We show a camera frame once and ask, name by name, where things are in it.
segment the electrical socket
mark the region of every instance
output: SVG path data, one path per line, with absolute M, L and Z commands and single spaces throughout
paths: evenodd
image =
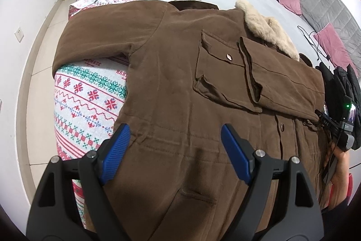
M 19 43 L 24 38 L 24 33 L 23 33 L 23 31 L 21 30 L 20 27 L 16 30 L 15 36 L 16 36 L 16 39 L 19 41 Z

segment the metal bolt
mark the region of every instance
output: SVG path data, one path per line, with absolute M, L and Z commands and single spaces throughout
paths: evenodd
M 266 153 L 265 153 L 265 151 L 262 150 L 262 149 L 257 149 L 257 150 L 256 150 L 256 155 L 257 155 L 258 157 L 264 157 L 264 156 L 266 155 Z
M 96 151 L 91 150 L 91 151 L 87 152 L 87 157 L 89 157 L 90 159 L 95 158 L 96 157 Z
M 55 155 L 55 156 L 53 156 L 53 157 L 51 158 L 50 161 L 51 161 L 53 164 L 56 164 L 59 160 L 60 160 L 60 157 L 58 157 L 57 155 Z
M 292 162 L 295 164 L 299 164 L 300 163 L 300 159 L 297 156 L 292 156 L 291 158 Z

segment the person's arm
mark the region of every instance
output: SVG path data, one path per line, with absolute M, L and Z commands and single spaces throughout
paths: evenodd
M 326 167 L 328 164 L 332 150 L 338 162 L 336 171 L 331 178 L 333 193 L 329 201 L 329 206 L 322 210 L 325 234 L 330 231 L 337 223 L 340 215 L 346 210 L 348 203 L 347 191 L 350 154 L 348 151 L 343 152 L 340 148 L 335 146 L 335 143 L 332 143 L 331 148 L 326 155 L 324 167 Z

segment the beige fur trim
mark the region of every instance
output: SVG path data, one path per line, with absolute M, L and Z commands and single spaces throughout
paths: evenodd
M 244 11 L 247 27 L 256 37 L 272 43 L 290 58 L 300 60 L 296 47 L 275 18 L 262 16 L 247 0 L 237 0 L 235 7 Z

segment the quilted headboard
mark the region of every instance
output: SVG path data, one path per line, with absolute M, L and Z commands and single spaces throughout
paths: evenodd
M 361 29 L 341 0 L 300 0 L 302 15 L 319 32 L 331 23 L 361 74 Z

